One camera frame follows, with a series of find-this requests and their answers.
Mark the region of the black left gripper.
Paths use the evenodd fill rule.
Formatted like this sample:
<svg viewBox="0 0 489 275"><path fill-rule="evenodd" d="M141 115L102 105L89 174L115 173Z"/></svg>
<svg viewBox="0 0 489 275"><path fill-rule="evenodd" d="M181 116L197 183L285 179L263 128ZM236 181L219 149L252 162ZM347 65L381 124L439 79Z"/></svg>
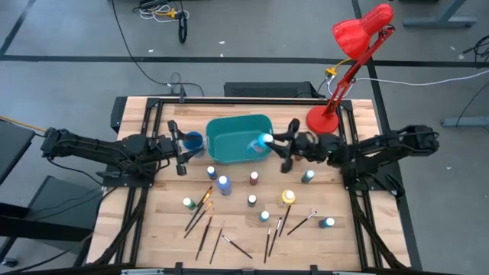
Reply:
<svg viewBox="0 0 489 275"><path fill-rule="evenodd" d="M178 128L177 123L174 120L168 121L167 126L171 136L167 137L166 135L161 135L154 139L154 141L156 142L154 156L157 159L176 158L177 174L179 176L185 176L186 175L185 164L191 158L201 155L203 149L198 148L180 154L179 140L193 141L193 140L197 140L199 137L194 134L183 133Z"/></svg>

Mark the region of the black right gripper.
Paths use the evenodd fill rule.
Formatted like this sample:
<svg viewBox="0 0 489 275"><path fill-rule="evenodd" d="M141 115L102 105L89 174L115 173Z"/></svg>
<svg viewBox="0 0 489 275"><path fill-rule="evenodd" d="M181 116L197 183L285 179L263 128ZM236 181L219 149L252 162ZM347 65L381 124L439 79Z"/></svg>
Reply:
<svg viewBox="0 0 489 275"><path fill-rule="evenodd" d="M282 146L279 144L270 144L270 149L273 150L283 160L280 166L281 173L289 173L292 170L292 155L306 159L325 158L324 148L320 144L317 136L309 131L297 133L299 127L300 120L297 118L293 118L292 121L288 124L287 131L285 133L273 134L273 138L276 141L292 141L291 145L286 146Z"/></svg>

